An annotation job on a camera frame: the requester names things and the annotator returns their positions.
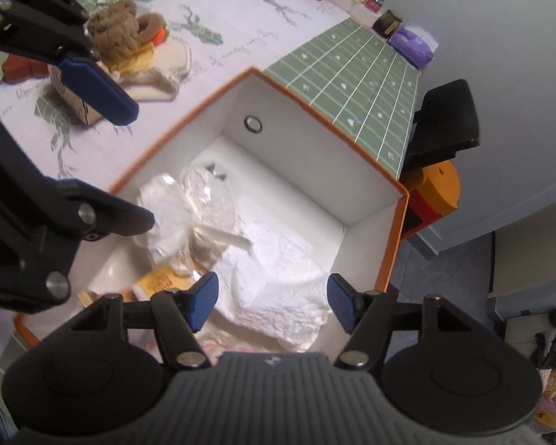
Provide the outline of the brown plush toy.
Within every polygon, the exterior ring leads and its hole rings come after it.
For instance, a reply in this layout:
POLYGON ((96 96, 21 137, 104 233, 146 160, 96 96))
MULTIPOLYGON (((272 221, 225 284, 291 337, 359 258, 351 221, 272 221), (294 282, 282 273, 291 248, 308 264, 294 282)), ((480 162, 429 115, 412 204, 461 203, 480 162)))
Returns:
POLYGON ((156 12, 138 14, 134 0, 118 0, 91 16, 86 29, 101 60, 114 65, 154 43, 165 19, 156 12))

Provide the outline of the black chair near wall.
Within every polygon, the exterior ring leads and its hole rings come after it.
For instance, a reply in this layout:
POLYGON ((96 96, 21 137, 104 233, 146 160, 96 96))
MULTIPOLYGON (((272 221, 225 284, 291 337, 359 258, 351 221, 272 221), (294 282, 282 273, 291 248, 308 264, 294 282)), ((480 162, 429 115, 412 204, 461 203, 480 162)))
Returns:
POLYGON ((402 173, 453 160, 479 145, 479 119, 468 82, 447 82, 428 90, 415 113, 402 173))

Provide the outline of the orange knitted fruit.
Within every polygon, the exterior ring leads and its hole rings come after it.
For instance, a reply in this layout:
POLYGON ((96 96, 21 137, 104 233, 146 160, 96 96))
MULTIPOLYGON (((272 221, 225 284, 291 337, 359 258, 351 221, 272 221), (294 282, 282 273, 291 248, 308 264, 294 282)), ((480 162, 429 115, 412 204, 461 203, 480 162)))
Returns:
POLYGON ((162 27, 157 34, 154 35, 154 38, 151 39, 151 43, 154 47, 161 45, 168 39, 168 30, 165 27, 162 27))

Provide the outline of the wooden laser-cut box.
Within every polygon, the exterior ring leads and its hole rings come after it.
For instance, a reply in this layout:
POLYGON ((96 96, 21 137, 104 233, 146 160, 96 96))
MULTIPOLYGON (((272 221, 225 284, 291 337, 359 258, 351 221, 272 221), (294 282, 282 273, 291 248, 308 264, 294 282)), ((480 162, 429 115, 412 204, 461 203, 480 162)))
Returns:
POLYGON ((95 123, 101 121, 103 116, 101 113, 95 111, 92 106, 89 106, 83 99, 80 99, 76 93, 72 92, 62 82, 62 72, 55 65, 47 65, 50 81, 56 89, 60 98, 66 102, 71 111, 78 116, 80 122, 85 126, 93 126, 95 123))

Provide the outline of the orange storage box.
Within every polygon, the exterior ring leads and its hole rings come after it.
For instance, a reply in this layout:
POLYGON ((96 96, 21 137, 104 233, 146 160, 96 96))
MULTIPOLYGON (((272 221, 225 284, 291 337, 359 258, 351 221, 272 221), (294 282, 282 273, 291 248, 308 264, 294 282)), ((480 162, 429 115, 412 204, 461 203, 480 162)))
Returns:
MULTIPOLYGON (((400 242, 407 190, 324 116, 260 71, 248 70, 206 99, 138 159, 111 188, 137 204, 139 188, 158 174, 205 166, 228 186, 244 222, 300 239, 327 274, 356 290, 383 290, 400 242)), ((79 248, 63 306, 17 323, 31 343, 44 339, 93 297, 131 286, 153 268, 134 238, 111 235, 79 248)), ((348 336, 332 310, 305 352, 336 357, 348 336)), ((277 340, 236 326, 214 308, 198 333, 210 356, 292 352, 277 340)))

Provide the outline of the red sponge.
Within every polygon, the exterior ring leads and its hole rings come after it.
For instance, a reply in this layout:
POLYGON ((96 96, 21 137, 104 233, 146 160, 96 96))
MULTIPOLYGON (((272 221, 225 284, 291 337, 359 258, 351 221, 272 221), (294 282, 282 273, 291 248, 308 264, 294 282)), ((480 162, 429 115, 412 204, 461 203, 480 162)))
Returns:
POLYGON ((49 76, 46 63, 14 54, 9 54, 1 64, 3 82, 9 85, 25 82, 30 78, 47 78, 49 76))

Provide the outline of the purple tissue pack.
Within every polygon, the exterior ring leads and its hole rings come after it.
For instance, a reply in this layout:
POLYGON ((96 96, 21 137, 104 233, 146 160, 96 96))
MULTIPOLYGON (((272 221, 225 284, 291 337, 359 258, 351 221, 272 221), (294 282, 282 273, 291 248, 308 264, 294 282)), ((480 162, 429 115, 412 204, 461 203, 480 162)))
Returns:
POLYGON ((403 25, 388 43, 417 70, 425 70, 430 65, 439 47, 428 31, 415 24, 403 25))

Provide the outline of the green grid tablecloth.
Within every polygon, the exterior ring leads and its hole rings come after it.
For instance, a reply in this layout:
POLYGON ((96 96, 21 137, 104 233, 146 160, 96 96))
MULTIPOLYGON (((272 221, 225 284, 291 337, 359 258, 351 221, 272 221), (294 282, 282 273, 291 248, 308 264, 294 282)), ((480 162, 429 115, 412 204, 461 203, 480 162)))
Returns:
POLYGON ((346 15, 336 38, 322 33, 261 70, 398 175, 420 75, 374 31, 346 15))

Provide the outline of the dark glass jar gold label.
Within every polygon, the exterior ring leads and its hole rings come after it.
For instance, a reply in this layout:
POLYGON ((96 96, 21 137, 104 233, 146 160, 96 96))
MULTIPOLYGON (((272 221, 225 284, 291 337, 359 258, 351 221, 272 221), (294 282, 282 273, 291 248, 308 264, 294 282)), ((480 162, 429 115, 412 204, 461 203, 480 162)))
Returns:
POLYGON ((403 20, 391 10, 385 10, 377 17, 373 30, 385 40, 390 39, 402 26, 403 20))

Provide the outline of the orange red stool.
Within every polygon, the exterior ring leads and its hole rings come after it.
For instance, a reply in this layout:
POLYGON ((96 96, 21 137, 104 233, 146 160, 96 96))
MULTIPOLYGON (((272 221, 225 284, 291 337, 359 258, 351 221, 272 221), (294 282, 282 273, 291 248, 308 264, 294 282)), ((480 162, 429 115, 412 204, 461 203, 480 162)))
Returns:
POLYGON ((458 209, 460 177, 451 161, 406 171, 401 183, 409 191, 402 239, 421 231, 458 209))

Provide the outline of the cream cloth oven mitt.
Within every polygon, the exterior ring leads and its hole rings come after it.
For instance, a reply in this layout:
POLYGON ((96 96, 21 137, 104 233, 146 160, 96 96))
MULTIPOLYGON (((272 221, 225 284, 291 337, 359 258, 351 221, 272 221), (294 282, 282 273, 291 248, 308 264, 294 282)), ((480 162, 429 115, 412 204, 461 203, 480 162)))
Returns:
POLYGON ((134 75, 109 75, 136 102, 172 102, 192 68, 192 51, 182 39, 168 39, 154 47, 151 68, 134 75))

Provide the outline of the yellow cloth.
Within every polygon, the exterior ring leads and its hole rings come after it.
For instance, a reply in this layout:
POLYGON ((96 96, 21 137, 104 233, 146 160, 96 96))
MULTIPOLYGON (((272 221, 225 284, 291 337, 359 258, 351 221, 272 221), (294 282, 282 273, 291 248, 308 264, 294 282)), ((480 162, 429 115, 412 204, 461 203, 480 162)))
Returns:
POLYGON ((137 52, 127 58, 109 65, 111 72, 118 72, 121 75, 134 75, 151 68, 154 58, 154 46, 150 43, 141 46, 137 52))

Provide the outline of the white cloth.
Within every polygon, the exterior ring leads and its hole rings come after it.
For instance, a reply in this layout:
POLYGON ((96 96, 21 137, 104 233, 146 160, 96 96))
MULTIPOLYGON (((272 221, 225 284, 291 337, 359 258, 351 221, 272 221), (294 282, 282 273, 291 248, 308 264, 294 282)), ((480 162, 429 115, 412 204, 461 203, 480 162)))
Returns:
POLYGON ((255 221, 241 229, 252 247, 230 246, 213 266, 219 278, 215 309, 287 350, 308 350, 330 315, 327 274, 300 239, 255 221))

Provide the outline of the clear plastic bundle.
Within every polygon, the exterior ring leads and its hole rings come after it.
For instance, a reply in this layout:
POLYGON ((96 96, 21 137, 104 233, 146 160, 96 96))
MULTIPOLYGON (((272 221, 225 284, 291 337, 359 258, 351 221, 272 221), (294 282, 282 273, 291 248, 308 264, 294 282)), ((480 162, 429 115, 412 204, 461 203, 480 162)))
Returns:
POLYGON ((212 268, 229 247, 252 249, 228 186, 205 166, 154 176, 139 188, 137 204, 154 215, 151 230, 134 238, 153 269, 168 265, 188 276, 212 268))

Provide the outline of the yellow packet in box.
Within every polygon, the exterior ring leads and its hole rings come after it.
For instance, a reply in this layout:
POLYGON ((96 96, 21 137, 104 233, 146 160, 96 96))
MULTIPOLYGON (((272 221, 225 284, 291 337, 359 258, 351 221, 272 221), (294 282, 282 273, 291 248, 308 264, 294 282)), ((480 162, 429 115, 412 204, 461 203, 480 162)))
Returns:
POLYGON ((131 289, 138 300, 150 300, 152 295, 169 288, 188 290, 195 282, 192 275, 179 275, 171 266, 162 265, 139 278, 131 289))

